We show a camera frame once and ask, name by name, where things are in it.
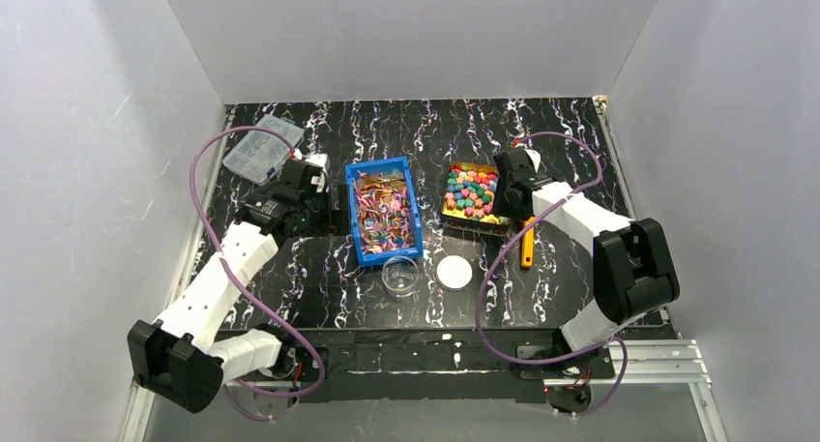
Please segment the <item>blue plastic candy bin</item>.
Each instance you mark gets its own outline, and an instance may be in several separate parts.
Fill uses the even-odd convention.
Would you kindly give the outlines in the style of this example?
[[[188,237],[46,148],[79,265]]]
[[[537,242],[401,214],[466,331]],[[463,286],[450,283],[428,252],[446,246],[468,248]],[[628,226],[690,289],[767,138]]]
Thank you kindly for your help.
[[[404,157],[345,166],[350,226],[361,267],[424,254],[422,219]]]

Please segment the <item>yellow plastic scoop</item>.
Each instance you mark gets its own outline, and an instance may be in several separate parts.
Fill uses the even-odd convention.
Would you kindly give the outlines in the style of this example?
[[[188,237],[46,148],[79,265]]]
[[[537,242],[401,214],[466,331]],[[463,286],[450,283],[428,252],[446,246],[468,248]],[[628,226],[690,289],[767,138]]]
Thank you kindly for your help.
[[[530,227],[519,241],[519,266],[530,269],[535,261],[535,227]]]

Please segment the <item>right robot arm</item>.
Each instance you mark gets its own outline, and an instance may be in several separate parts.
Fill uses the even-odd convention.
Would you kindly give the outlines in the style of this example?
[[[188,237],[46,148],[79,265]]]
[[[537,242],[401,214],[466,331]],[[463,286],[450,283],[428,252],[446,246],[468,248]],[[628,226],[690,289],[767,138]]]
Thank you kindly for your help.
[[[513,148],[494,160],[497,215],[541,218],[592,258],[593,299],[554,333],[552,355],[542,358],[542,364],[590,352],[643,314],[679,298],[680,284],[659,222],[618,215],[569,184],[541,176],[540,156],[530,149]]]

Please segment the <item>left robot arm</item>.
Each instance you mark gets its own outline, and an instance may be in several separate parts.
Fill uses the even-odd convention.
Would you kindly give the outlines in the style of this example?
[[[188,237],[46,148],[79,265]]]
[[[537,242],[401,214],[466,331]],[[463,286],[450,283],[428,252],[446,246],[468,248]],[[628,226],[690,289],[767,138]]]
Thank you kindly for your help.
[[[153,322],[134,323],[127,343],[140,387],[199,413],[223,384],[277,363],[282,341],[262,327],[216,335],[242,289],[288,239],[342,234],[345,215],[332,207],[327,162],[325,154],[288,159],[275,180],[249,195],[183,294]]]

